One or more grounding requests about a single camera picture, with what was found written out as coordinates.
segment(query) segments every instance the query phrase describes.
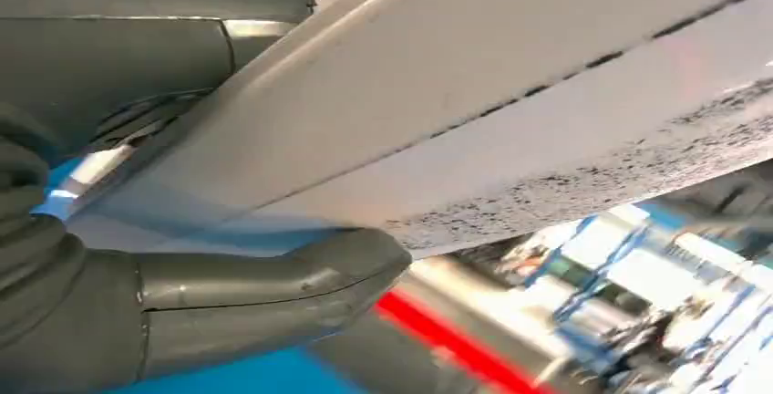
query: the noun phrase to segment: machine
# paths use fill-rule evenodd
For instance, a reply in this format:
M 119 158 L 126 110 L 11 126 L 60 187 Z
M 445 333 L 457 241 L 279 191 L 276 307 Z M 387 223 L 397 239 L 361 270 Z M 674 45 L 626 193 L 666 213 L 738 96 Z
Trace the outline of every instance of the machine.
M 5 49 L 40 52 L 6 93 L 109 100 L 78 139 L 133 149 L 76 199 L 71 230 L 104 249 L 266 256 L 375 227 L 420 258 L 771 157 L 773 0 L 313 5 L 0 0 Z M 65 91 L 84 79 L 95 89 Z M 75 127 L 58 128 L 44 132 Z M 405 261 L 344 245 L 325 259 Z

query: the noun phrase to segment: blue surface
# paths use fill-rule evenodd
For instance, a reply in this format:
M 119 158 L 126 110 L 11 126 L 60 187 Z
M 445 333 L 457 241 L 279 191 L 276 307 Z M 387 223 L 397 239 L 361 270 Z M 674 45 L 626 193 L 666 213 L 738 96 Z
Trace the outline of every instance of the blue surface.
M 249 358 L 195 373 L 161 378 L 105 394 L 359 394 L 364 391 L 339 378 L 300 348 Z

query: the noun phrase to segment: red stripe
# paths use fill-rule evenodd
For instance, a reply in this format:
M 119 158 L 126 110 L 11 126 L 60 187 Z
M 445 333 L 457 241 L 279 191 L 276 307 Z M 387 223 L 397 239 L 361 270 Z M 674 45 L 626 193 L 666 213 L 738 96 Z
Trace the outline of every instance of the red stripe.
M 424 307 L 419 308 L 400 293 L 392 291 L 384 295 L 376 309 L 428 346 L 450 351 L 458 365 L 504 392 L 548 394 L 544 388 L 533 387 L 529 378 L 496 352 L 431 315 Z

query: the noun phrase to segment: black speckles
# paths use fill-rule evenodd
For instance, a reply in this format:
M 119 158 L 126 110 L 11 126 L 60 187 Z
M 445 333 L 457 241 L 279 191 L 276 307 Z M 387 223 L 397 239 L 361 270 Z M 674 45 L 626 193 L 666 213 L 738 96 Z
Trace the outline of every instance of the black speckles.
M 654 38 L 673 34 L 734 1 L 740 0 L 727 0 L 705 8 L 660 31 Z M 588 67 L 606 64 L 622 54 L 624 51 L 596 58 L 475 118 L 536 96 L 582 74 Z M 390 221 L 385 227 L 409 247 L 436 254 L 444 246 L 460 248 L 493 242 L 734 171 L 769 155 L 773 145 L 773 101 L 757 102 L 771 92 L 773 78 L 761 79 L 708 101 L 617 150 L 578 161 L 574 166 L 510 180 L 492 186 L 490 191 L 479 193 L 475 198 L 459 200 L 399 222 Z M 475 118 L 464 119 L 437 135 Z
M 764 78 L 737 88 L 731 93 L 723 95 L 704 104 L 700 109 L 692 113 L 674 119 L 676 125 L 691 125 L 706 117 L 727 116 L 732 112 L 746 109 L 747 105 L 754 104 L 762 97 L 773 91 L 773 78 Z

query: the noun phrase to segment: metal part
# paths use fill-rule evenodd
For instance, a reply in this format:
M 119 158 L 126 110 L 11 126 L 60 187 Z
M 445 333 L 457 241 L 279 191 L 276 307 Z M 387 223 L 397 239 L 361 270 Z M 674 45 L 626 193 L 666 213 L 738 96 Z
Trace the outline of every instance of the metal part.
M 336 0 L 73 228 L 240 252 L 376 226 L 421 257 L 702 181 L 770 157 L 771 4 Z

